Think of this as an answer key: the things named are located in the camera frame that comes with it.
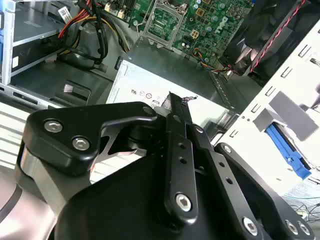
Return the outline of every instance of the mounting hole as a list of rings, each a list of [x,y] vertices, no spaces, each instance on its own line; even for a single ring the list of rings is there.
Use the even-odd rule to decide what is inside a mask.
[[[177,115],[173,115],[173,119],[176,120],[178,123],[181,123],[180,117]]]
[[[149,114],[149,115],[152,115],[153,114],[153,111],[152,111],[152,109],[150,108],[150,107],[148,107],[148,106],[144,106],[143,107],[143,111],[145,111],[147,114]]]
[[[187,164],[187,160],[185,160],[182,156],[179,157],[180,163]]]
[[[228,184],[234,184],[234,182],[233,182],[230,178],[228,178],[228,177],[227,177],[225,180],[226,180],[226,182],[227,182]]]
[[[186,146],[181,142],[179,143],[179,147],[182,148],[182,149],[186,149]]]

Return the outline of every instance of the connector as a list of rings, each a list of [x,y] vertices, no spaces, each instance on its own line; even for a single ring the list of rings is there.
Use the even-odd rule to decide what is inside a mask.
[[[121,9],[118,14],[117,17],[120,19],[124,19],[125,18],[125,10]]]
[[[107,2],[105,7],[104,7],[104,10],[107,11],[107,12],[110,12],[110,9],[111,9],[111,2]]]
[[[81,9],[86,10],[90,16],[93,16],[93,15],[94,15],[94,13],[93,13],[92,10],[90,9],[90,7],[89,7],[84,1],[79,0],[79,1],[77,2],[77,5],[78,5]]]
[[[308,166],[305,159],[290,143],[290,141],[286,138],[286,135],[282,132],[282,130],[276,123],[272,123],[265,130],[265,132],[270,136],[271,140],[280,151],[286,163],[292,167],[297,176],[304,180],[311,175],[311,168]]]

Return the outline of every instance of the white surface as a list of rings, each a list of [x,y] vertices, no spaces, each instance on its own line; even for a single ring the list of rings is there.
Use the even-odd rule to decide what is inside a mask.
[[[252,121],[268,106],[279,91],[285,93],[299,106],[311,107],[315,103],[319,97],[317,91],[320,86],[320,67],[310,62],[310,59],[320,59],[319,43],[320,20],[220,139],[220,142],[231,145],[280,195],[301,183],[302,180],[294,172],[288,170],[290,166],[285,162],[277,147],[264,132],[260,133],[257,130]],[[310,48],[309,51],[300,57],[299,54],[306,46]],[[290,69],[292,69],[290,73],[283,77],[283,73]],[[319,130],[304,142],[296,140],[296,144],[301,150],[303,149],[303,154],[308,156],[311,162],[319,162],[319,143]]]
[[[141,101],[152,108],[160,107],[172,92],[181,98],[194,97],[197,94],[157,76],[128,61],[122,61],[115,78],[107,104]],[[224,113],[224,107],[198,96],[188,102],[192,121],[204,127],[208,121],[217,123]]]
[[[15,67],[18,67],[19,65],[19,56],[15,56],[12,58],[12,68],[14,69]]]
[[[72,16],[66,6],[60,8],[58,12],[65,24],[67,24],[72,19]]]

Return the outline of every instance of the black plastic part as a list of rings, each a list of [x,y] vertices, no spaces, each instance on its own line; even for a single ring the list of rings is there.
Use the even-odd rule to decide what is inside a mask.
[[[188,105],[169,94],[171,113],[166,118],[164,207],[172,224],[192,225],[198,217],[198,198],[192,142],[187,139],[186,122],[191,122]],[[184,194],[191,202],[189,211],[181,210],[176,196]]]
[[[114,65],[114,69],[115,69],[115,70],[119,70],[120,65],[121,65],[123,59],[124,59],[124,58],[123,58],[122,56],[118,56],[118,58],[117,58],[117,60],[116,60],[116,62],[115,62],[115,65]]]
[[[226,240],[230,225],[207,178],[196,173],[199,216],[180,229],[163,218],[165,161],[144,157],[75,195],[55,227],[57,240]]]
[[[315,235],[310,226],[290,207],[263,179],[226,143],[219,143],[215,150],[225,156],[232,172],[251,205],[257,219],[261,219],[264,229],[272,239],[313,240]],[[287,227],[286,220],[296,226],[298,235],[293,234]],[[299,227],[303,223],[310,235],[306,235]]]
[[[267,240],[268,234],[260,227],[254,217],[243,193],[238,185],[237,179],[231,171],[223,155],[214,152],[205,132],[199,132],[196,125],[189,128],[190,138],[194,143],[195,159],[201,159],[208,180],[215,183],[215,189],[220,193],[220,198],[225,203],[226,216],[229,217],[228,224],[233,230],[234,237],[238,240]],[[244,227],[244,217],[249,218],[257,228],[257,236],[250,234]]]
[[[29,115],[23,142],[35,157],[62,173],[77,176],[89,171],[99,154],[102,130],[121,131],[130,124],[147,123],[156,118],[157,114],[142,102],[41,110]],[[49,120],[61,123],[62,131],[46,131],[44,124]],[[77,137],[88,140],[90,147],[83,151],[75,149],[73,139]]]

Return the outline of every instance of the silver screw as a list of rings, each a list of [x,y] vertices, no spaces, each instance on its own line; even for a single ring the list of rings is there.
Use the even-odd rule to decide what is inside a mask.
[[[298,235],[298,230],[295,225],[293,225],[289,220],[285,220],[285,223],[288,227],[288,229],[294,234]]]
[[[251,221],[249,218],[244,217],[242,219],[242,223],[245,227],[245,229],[253,236],[257,236],[258,235],[258,229],[256,227],[256,225],[254,224],[253,221]]]
[[[186,195],[182,193],[177,194],[175,202],[182,211],[189,212],[191,210],[191,201]]]
[[[75,139],[73,139],[72,145],[75,149],[80,151],[85,151],[90,147],[90,143],[88,142],[88,140],[83,137],[76,137]]]
[[[298,221],[298,224],[299,224],[301,230],[302,230],[305,234],[307,234],[307,235],[309,236],[309,235],[310,235],[310,231],[309,231],[309,229],[306,227],[306,225],[304,225],[304,224],[303,224],[302,222],[300,222],[300,221]]]
[[[226,150],[228,153],[231,153],[231,149],[230,149],[228,146],[224,145],[223,148],[224,148],[224,150]]]
[[[201,134],[204,132],[204,130],[199,126],[195,126],[195,129]]]
[[[62,125],[58,121],[50,120],[44,123],[44,128],[50,133],[59,133],[62,131]]]

